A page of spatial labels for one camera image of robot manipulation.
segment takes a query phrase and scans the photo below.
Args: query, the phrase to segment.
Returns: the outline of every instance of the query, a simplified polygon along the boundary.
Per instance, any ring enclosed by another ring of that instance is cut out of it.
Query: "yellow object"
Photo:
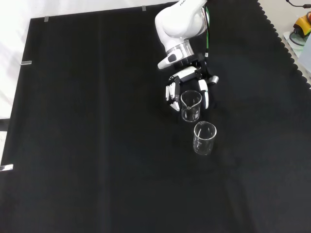
[[[300,28],[302,33],[300,33],[301,37],[306,37],[311,33],[311,25],[307,20],[307,16],[300,17],[295,25],[294,28]]]

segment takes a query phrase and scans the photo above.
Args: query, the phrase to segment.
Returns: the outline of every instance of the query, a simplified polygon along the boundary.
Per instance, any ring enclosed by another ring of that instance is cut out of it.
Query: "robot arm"
[[[202,34],[207,28],[202,9],[206,2],[180,0],[155,17],[156,30],[167,53],[167,57],[158,64],[159,69],[194,55],[189,38]]]
[[[207,0],[180,0],[155,17],[156,30],[167,54],[167,57],[158,64],[158,68],[164,69],[177,62],[188,65],[182,71],[172,75],[166,86],[166,101],[176,111],[180,111],[180,85],[191,79],[197,79],[198,89],[203,99],[202,107],[207,109],[208,85],[218,82],[217,76],[208,73],[207,61],[204,57],[201,55],[197,59],[194,56],[189,43],[190,38],[202,34],[207,29],[205,9],[202,8],[206,2]]]

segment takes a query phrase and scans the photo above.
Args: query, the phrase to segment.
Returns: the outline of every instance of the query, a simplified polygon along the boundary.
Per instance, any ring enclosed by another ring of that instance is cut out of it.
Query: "tape strip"
[[[5,165],[5,166],[0,166],[0,172],[1,171],[9,171],[13,170],[13,164]]]
[[[23,66],[23,65],[31,65],[32,64],[32,61],[26,61],[26,62],[21,62],[20,65]]]

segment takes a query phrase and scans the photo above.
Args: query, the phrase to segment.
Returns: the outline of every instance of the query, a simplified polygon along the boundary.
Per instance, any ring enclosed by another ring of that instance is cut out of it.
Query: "green cable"
[[[208,12],[207,7],[205,8],[205,11],[206,11],[208,18],[209,18],[209,12]],[[207,35],[206,35],[206,48],[208,49],[208,31],[207,31]]]

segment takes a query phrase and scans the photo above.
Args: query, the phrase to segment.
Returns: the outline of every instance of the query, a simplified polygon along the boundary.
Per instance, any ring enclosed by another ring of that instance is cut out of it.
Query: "black cloth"
[[[31,20],[0,232],[311,231],[311,93],[272,25],[255,0],[209,4],[217,138],[199,156],[164,100],[174,70],[157,70],[169,5]]]

